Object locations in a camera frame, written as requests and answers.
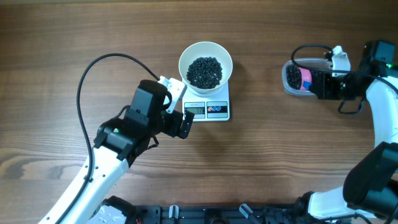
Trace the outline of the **pink scoop with blue handle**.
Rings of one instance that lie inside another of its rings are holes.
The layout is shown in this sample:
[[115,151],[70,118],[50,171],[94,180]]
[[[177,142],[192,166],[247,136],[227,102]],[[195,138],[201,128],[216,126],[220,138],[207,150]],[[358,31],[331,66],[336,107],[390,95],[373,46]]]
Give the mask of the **pink scoop with blue handle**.
[[301,74],[302,84],[300,90],[309,90],[312,85],[312,74],[311,71],[305,68],[299,68]]

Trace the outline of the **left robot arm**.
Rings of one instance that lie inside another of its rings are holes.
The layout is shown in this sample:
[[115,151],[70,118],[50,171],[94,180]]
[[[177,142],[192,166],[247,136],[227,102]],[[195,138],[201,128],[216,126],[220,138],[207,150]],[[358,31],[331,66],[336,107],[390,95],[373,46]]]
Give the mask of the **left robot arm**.
[[136,158],[152,148],[157,134],[188,136],[193,113],[175,110],[186,90],[186,84],[174,78],[141,81],[132,103],[98,128],[83,167],[41,222],[135,223],[133,205],[105,195]]

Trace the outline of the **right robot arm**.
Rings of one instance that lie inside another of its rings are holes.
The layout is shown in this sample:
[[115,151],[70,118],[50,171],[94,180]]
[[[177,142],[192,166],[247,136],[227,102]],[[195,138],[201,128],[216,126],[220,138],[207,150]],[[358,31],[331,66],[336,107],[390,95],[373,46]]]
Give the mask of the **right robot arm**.
[[307,192],[290,210],[292,223],[339,223],[344,219],[371,217],[392,223],[397,219],[397,65],[393,63],[396,46],[387,40],[370,40],[363,49],[357,71],[348,68],[340,47],[322,45],[332,62],[328,70],[299,64],[311,73],[302,87],[320,100],[360,98],[371,107],[374,149],[345,178],[342,187],[327,192]]

